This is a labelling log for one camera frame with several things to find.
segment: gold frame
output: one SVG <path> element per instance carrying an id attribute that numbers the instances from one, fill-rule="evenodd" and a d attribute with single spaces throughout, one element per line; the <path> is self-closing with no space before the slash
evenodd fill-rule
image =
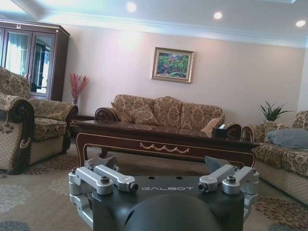
<path id="1" fill-rule="evenodd" d="M 157 74 L 158 57 L 159 57 L 159 53 L 161 53 L 161 52 L 170 53 L 170 54 L 181 54 L 181 55 L 188 55 L 189 56 L 186 78 L 166 77 L 166 76 L 160 76 L 160 75 Z M 194 61 L 194 52 L 193 51 L 183 51 L 183 50 L 175 50 L 175 49 L 155 47 L 152 79 L 181 82 L 181 83 L 191 83 L 192 82 L 193 61 Z"/>

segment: sofa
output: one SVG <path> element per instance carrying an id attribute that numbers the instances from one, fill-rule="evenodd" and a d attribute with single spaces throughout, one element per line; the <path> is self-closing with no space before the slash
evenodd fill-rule
<path id="1" fill-rule="evenodd" d="M 123 121 L 123 115 L 120 116 L 120 112 L 130 112 L 148 105 L 156 119 L 155 126 L 200 131 L 213 118 L 221 116 L 222 120 L 220 124 L 225 122 L 225 115 L 222 109 L 218 106 L 183 103 L 170 96 L 150 99 L 120 94 L 115 96 L 112 105 L 113 108 L 102 107 L 97 109 L 95 112 L 95 119 Z M 242 132 L 240 125 L 227 123 L 226 130 L 228 133 L 228 139 L 240 139 Z"/>
<path id="2" fill-rule="evenodd" d="M 28 81 L 0 67 L 0 169 L 19 174 L 70 147 L 70 120 L 78 107 L 31 99 Z"/>
<path id="3" fill-rule="evenodd" d="M 268 143 L 266 132 L 281 128 L 289 127 L 274 124 L 271 129 L 266 130 L 265 125 L 249 125 L 243 128 L 242 139 L 259 144 L 252 152 L 257 159 L 255 168 L 260 177 L 308 205 L 308 150 Z M 297 113 L 290 128 L 308 130 L 308 111 Z"/>

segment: silver metal part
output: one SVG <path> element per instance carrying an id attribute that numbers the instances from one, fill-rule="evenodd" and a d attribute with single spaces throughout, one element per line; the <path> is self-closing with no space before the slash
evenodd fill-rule
<path id="1" fill-rule="evenodd" d="M 222 181 L 222 188 L 226 194 L 239 194 L 241 185 L 253 179 L 254 169 L 245 166 L 241 170 L 237 171 L 233 177 L 235 178 L 235 182 L 231 182 L 227 179 Z"/>
<path id="2" fill-rule="evenodd" d="M 259 173 L 251 167 L 240 170 L 231 165 L 224 165 L 208 176 L 199 180 L 199 189 L 204 192 L 216 191 L 218 184 L 226 194 L 235 195 L 244 193 L 244 221 L 250 215 L 251 205 L 257 201 L 259 187 Z"/>
<path id="3" fill-rule="evenodd" d="M 203 192 L 213 192 L 227 176 L 234 174 L 234 166 L 224 165 L 220 169 L 199 179 L 199 189 Z"/>
<path id="4" fill-rule="evenodd" d="M 98 165 L 90 169 L 79 167 L 68 174 L 70 202 L 77 206 L 80 217 L 93 229 L 93 212 L 90 209 L 88 197 L 85 195 L 96 191 L 100 195 L 108 195 L 113 192 L 113 184 L 119 190 L 135 192 L 138 184 L 135 178 L 125 176 L 104 165 Z"/>
<path id="5" fill-rule="evenodd" d="M 120 191 L 135 192 L 138 185 L 135 183 L 135 178 L 132 176 L 125 176 L 117 171 L 114 171 L 104 165 L 98 165 L 94 168 L 94 172 L 100 176 L 108 176 L 113 184 L 117 186 Z"/>

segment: crown molding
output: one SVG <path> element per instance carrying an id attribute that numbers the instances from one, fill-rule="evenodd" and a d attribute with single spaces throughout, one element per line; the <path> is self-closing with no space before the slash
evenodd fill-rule
<path id="1" fill-rule="evenodd" d="M 307 37 L 281 37 L 245 30 L 230 30 L 152 20 L 137 20 L 84 13 L 45 12 L 40 22 L 89 26 L 155 34 L 206 38 L 292 48 L 308 48 Z"/>

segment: table leg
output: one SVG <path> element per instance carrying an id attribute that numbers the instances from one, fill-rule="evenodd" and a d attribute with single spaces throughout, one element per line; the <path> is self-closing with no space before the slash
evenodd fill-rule
<path id="1" fill-rule="evenodd" d="M 78 158 L 79 158 L 79 167 L 82 167 L 85 165 L 85 160 L 88 159 L 88 153 L 87 153 L 88 146 L 76 140 L 76 147 L 77 147 Z"/>

